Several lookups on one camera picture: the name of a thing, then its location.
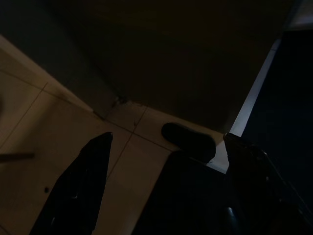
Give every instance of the black boot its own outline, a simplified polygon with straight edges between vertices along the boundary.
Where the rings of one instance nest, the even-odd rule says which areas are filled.
[[[209,135],[195,132],[176,123],[167,123],[162,127],[163,137],[178,146],[190,157],[206,164],[215,156],[216,145]]]

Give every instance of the black shoe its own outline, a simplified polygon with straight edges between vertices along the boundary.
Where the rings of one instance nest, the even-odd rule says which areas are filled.
[[[209,135],[195,132],[176,123],[165,124],[161,132],[167,141],[202,163],[208,163],[215,156],[216,145]]]

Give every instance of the tiled floor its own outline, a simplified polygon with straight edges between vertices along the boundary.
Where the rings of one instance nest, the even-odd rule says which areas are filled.
[[[176,148],[160,130],[179,122],[222,134],[136,103],[113,108],[106,120],[59,98],[30,76],[0,68],[0,153],[30,151],[32,160],[0,164],[0,235],[27,235],[56,179],[93,137],[113,132],[107,185],[94,234],[130,235],[168,155]]]

